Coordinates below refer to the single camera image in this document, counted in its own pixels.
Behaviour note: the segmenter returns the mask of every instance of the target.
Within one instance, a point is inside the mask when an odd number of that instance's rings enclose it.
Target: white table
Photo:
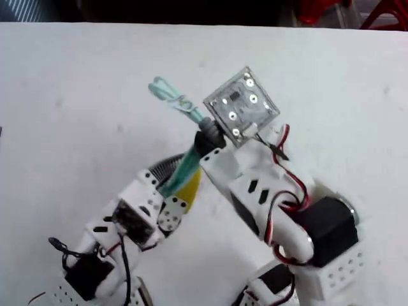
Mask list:
[[[47,288],[87,220],[196,126],[147,90],[200,101],[246,64],[291,124],[298,161],[364,202],[367,305],[408,273],[408,34],[260,27],[0,24],[0,305]],[[139,271],[158,306],[228,305],[272,252],[207,179]]]

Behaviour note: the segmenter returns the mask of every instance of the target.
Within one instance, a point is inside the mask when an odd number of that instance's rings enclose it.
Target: yellow tape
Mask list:
[[[197,172],[190,178],[189,182],[175,194],[176,197],[183,199],[183,201],[187,203],[186,213],[188,213],[193,205],[198,186],[200,185],[200,178],[201,170],[198,169]]]

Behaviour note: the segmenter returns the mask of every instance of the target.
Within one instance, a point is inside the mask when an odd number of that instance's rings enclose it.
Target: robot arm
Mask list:
[[[51,241],[64,253],[65,270],[47,292],[51,305],[152,305],[135,274],[138,258],[177,229],[194,199],[183,189],[195,194],[198,163],[279,260],[249,279],[236,305],[282,305],[295,288],[301,306],[359,305],[363,247],[355,209],[289,160],[289,126],[270,126],[279,111],[253,72],[244,68],[204,101],[216,123],[164,79],[149,89],[199,124],[194,147],[140,171],[87,223],[74,251]],[[222,135],[235,148],[226,147]]]

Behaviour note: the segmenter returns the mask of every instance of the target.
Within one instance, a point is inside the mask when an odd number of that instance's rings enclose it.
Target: red chair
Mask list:
[[[349,7],[352,0],[299,0],[298,19],[304,24],[315,24],[325,9],[336,3],[344,3]]]
[[[392,14],[398,23],[371,27],[373,22],[385,13]],[[360,29],[408,31],[408,0],[381,0]]]

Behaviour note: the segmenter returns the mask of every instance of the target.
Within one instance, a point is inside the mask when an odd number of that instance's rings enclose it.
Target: cable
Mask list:
[[[270,208],[268,212],[268,223],[266,225],[266,230],[265,230],[265,235],[264,235],[264,241],[267,245],[270,245],[270,239],[271,239],[271,234],[272,234],[272,209],[273,209],[273,206],[275,205],[275,202],[277,201],[279,196],[281,196],[282,194],[291,195],[295,199],[296,204],[300,206],[300,201],[295,193],[292,193],[291,191],[288,191],[288,190],[281,190],[275,193],[270,203]]]
[[[278,149],[280,149],[281,151],[284,150],[284,144],[288,138],[289,135],[289,131],[290,131],[290,125],[289,124],[285,124],[284,127],[284,134],[282,136],[282,139],[280,140],[279,144],[278,144]],[[310,197],[309,194],[307,192],[307,188],[306,185],[295,175],[293,174],[293,172],[289,171],[288,169],[286,169],[285,167],[283,167],[283,165],[281,165],[277,159],[277,155],[272,152],[272,160],[275,164],[277,164],[278,166],[280,166],[283,170],[285,170],[285,172],[300,186],[300,188],[303,191],[303,200],[302,200],[302,208],[306,208],[309,205],[309,201],[310,201]]]
[[[283,262],[285,265],[294,265],[294,266],[304,266],[305,263],[300,263],[297,261],[295,258],[286,258],[281,254],[279,251],[279,244],[273,244],[273,253],[275,254],[275,257],[279,259],[281,262]]]
[[[34,298],[32,298],[32,299],[28,302],[27,306],[30,305],[31,303],[33,303],[33,301],[37,300],[38,298],[41,298],[44,294],[45,294],[45,291],[42,292],[42,293],[40,293],[39,295],[36,295]]]
[[[105,257],[111,255],[111,253],[112,253],[114,250],[116,250],[116,248],[117,248],[118,246],[120,246],[120,242],[117,242],[116,244],[114,244],[114,245],[113,245],[112,247],[110,247],[105,253],[102,252],[103,249],[100,249],[100,250],[99,250],[99,255],[100,255],[102,258],[105,258]]]
[[[120,239],[120,248],[122,249],[122,259],[126,271],[126,299],[123,306],[128,306],[130,304],[130,291],[131,291],[131,279],[130,279],[130,269],[128,255],[125,250],[125,243],[122,234],[118,233]]]
[[[287,295],[284,298],[282,298],[281,300],[273,302],[269,306],[279,306],[279,305],[282,305],[282,304],[286,303],[287,301],[289,301],[291,299],[291,297],[293,296],[294,293],[295,293],[295,276],[292,274],[291,289],[289,290]]]
[[[289,161],[288,156],[283,152],[283,150],[281,150],[279,147],[277,147],[276,145],[274,145],[272,143],[267,143],[266,141],[264,141],[264,139],[262,139],[262,137],[261,137],[261,135],[259,135],[259,133],[256,133],[255,137],[253,137],[253,139],[256,140],[257,142],[261,142],[264,145],[266,145],[272,151],[272,153],[278,155],[283,160]]]

